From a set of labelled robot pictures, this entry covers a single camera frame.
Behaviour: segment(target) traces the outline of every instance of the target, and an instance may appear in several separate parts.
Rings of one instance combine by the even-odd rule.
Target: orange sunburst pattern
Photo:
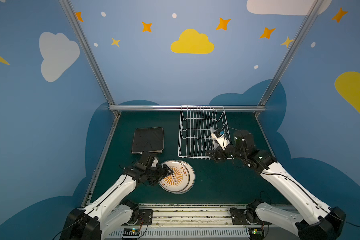
[[[176,167],[170,167],[173,170],[173,174],[169,175],[168,177],[164,178],[164,181],[170,185],[175,186],[181,183],[183,179],[183,175],[181,174],[181,171]]]

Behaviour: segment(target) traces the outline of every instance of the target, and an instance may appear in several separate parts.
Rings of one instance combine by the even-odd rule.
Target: robotic arm
[[[120,225],[133,224],[137,221],[138,205],[120,202],[141,183],[148,181],[149,185],[156,185],[172,173],[166,164],[158,164],[153,154],[143,152],[139,162],[127,167],[97,200],[82,210],[74,209],[69,213],[60,240],[103,240]]]
[[[227,158],[238,158],[245,166],[253,169],[262,178],[270,182],[289,200],[300,214],[272,207],[255,200],[246,209],[246,221],[256,224],[257,220],[270,222],[282,227],[302,240],[334,240],[341,234],[345,213],[338,207],[330,208],[326,203],[305,189],[283,166],[267,151],[258,150],[253,135],[240,130],[234,133],[235,146],[224,140],[225,135],[217,130],[211,133],[212,139],[219,146],[207,155],[215,162]]]

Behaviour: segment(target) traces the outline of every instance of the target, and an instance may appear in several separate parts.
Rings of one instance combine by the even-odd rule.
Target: white wire dish rack
[[[178,156],[210,159],[205,151],[214,149],[211,128],[222,128],[231,139],[224,107],[182,105]]]

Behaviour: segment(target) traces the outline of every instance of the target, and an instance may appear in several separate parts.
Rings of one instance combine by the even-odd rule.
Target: white plate
[[[190,180],[188,169],[178,161],[166,161],[163,164],[167,164],[173,170],[173,174],[161,180],[159,182],[160,186],[169,192],[183,191],[188,186]]]
[[[183,193],[186,193],[187,191],[189,191],[193,187],[193,184],[195,183],[195,171],[193,170],[193,167],[191,165],[189,165],[189,163],[181,161],[181,160],[179,160],[179,162],[181,162],[188,169],[188,175],[189,175],[188,186],[181,192],[175,192],[176,194],[183,194]]]

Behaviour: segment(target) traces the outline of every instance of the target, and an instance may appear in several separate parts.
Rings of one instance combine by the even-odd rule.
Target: green mat
[[[253,134],[258,149],[268,149],[259,125],[252,113],[226,113],[228,126],[246,129]],[[96,187],[91,198],[93,202],[100,197],[122,174],[122,169],[140,155],[131,154],[132,140],[136,128],[163,127],[164,151],[158,155],[159,162],[183,160],[195,170],[195,185],[184,194],[172,194],[159,185],[139,185],[127,199],[136,203],[189,203],[189,204],[248,204],[259,199],[272,204],[290,204],[273,185],[253,170],[242,166],[235,160],[216,164],[210,159],[185,159],[177,156],[180,112],[123,112],[110,143]]]

